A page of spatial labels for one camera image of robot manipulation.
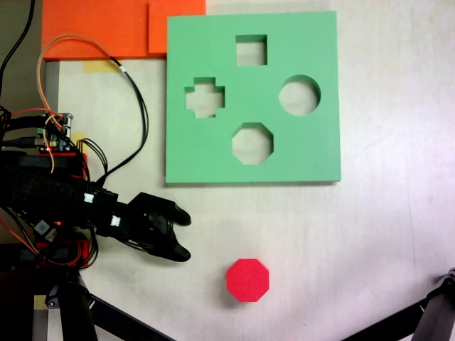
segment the octagonal hole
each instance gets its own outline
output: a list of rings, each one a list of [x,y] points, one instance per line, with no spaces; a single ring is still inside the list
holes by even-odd
[[[321,101],[321,91],[312,78],[296,75],[284,82],[278,99],[288,113],[303,116],[318,107]]]
[[[244,123],[232,136],[232,153],[244,165],[260,165],[273,153],[273,134],[261,123]]]

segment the orange foam block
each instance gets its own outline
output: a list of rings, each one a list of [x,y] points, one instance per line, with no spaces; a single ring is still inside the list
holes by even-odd
[[[166,57],[169,16],[202,15],[205,15],[205,0],[150,0],[149,54],[155,58]]]
[[[165,58],[167,17],[205,14],[205,0],[43,0],[41,47],[62,34],[89,36],[118,59]],[[46,60],[104,59],[90,43],[56,43]]]

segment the red wire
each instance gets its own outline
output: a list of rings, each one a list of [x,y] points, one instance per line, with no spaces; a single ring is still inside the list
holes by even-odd
[[[19,240],[22,244],[24,244],[26,247],[28,247],[28,249],[29,249],[30,251],[32,251],[33,254],[35,254],[36,256],[38,256],[38,253],[37,253],[35,250],[33,250],[32,247],[31,247],[25,240],[23,240],[22,238],[20,238],[20,236],[18,236],[17,233],[15,233],[15,231],[13,231],[12,229],[10,229],[10,228],[8,227],[8,225],[5,223],[5,221],[4,221],[3,219],[1,219],[1,218],[0,218],[0,224],[2,224],[3,227],[4,227],[9,233],[11,233],[12,235],[14,235],[15,238],[16,238],[17,240]],[[55,263],[55,262],[53,262],[53,261],[49,261],[49,262],[52,263],[52,264],[62,265],[62,266],[63,266],[63,265],[68,265],[68,266],[76,265],[76,263],[79,261],[80,257],[82,256],[82,249],[81,249],[80,245],[78,245],[77,247],[78,247],[78,253],[77,253],[77,257],[76,257],[76,259],[75,259],[74,261],[71,261],[70,263],[67,263],[67,264],[59,264],[59,263]]]
[[[18,235],[15,233],[15,231],[13,231],[12,229],[10,229],[10,228],[8,227],[8,225],[5,223],[5,221],[4,221],[3,219],[1,219],[1,218],[0,218],[0,224],[2,224],[3,227],[4,227],[9,233],[11,233],[12,235],[14,235],[15,238],[17,238],[17,240],[19,240],[22,244],[24,244],[26,247],[28,247],[28,249],[29,249],[30,251],[32,251],[33,254],[35,254],[36,256],[38,256],[38,254],[36,253],[36,251],[33,250],[33,249],[31,248],[31,246],[28,245],[28,243],[27,243],[25,240],[23,240],[22,238],[20,238],[20,236],[18,236]]]
[[[46,108],[30,108],[30,109],[22,109],[18,110],[17,112],[12,112],[12,116],[20,115],[20,114],[25,114],[26,112],[49,112],[50,114],[54,114],[59,117],[63,117],[62,114],[59,114],[57,112],[54,112],[53,110],[46,109]]]

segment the shape sorter board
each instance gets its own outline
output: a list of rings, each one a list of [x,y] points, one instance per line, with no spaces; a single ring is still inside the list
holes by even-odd
[[[263,65],[237,65],[245,41],[264,43]],[[335,12],[170,17],[167,68],[167,183],[341,179]],[[316,90],[311,113],[281,105],[280,90],[293,80]],[[186,93],[208,81],[224,91],[224,106],[197,118]],[[244,164],[232,150],[249,127],[272,144],[261,164]]]

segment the circular hole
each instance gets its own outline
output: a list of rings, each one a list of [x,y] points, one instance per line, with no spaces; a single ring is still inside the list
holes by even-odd
[[[303,116],[317,108],[321,101],[321,91],[315,80],[297,75],[284,82],[278,99],[288,113]]]

